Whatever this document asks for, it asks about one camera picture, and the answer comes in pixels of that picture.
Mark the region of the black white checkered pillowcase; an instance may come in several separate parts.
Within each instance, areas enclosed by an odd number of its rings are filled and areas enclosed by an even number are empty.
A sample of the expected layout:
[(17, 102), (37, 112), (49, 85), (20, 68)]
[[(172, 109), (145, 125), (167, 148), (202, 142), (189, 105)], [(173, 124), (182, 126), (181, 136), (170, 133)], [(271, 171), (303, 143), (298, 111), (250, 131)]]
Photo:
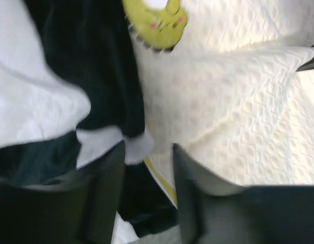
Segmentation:
[(125, 144), (110, 243), (178, 224), (144, 158), (137, 62), (120, 1), (0, 1), (0, 178), (42, 185)]

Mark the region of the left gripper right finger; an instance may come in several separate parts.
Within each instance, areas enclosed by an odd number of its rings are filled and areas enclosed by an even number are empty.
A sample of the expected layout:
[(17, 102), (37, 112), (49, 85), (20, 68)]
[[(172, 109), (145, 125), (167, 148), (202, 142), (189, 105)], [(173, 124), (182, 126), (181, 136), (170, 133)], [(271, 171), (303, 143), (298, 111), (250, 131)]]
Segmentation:
[(183, 243), (314, 243), (314, 186), (239, 186), (173, 145)]

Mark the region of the cream yellow pillow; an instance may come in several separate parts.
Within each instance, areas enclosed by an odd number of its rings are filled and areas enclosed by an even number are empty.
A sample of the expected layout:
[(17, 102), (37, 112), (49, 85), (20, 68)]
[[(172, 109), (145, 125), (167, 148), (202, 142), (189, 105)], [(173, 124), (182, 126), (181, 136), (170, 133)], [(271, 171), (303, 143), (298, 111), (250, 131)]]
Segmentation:
[(314, 185), (314, 1), (123, 1), (154, 148), (238, 185)]

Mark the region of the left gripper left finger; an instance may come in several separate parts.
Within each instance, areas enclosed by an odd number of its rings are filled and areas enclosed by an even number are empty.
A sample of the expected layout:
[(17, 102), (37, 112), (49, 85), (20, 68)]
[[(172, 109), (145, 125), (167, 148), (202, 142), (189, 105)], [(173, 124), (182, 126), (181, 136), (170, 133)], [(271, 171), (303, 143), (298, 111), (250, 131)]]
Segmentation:
[(0, 178), (0, 243), (110, 243), (125, 144), (42, 185)]

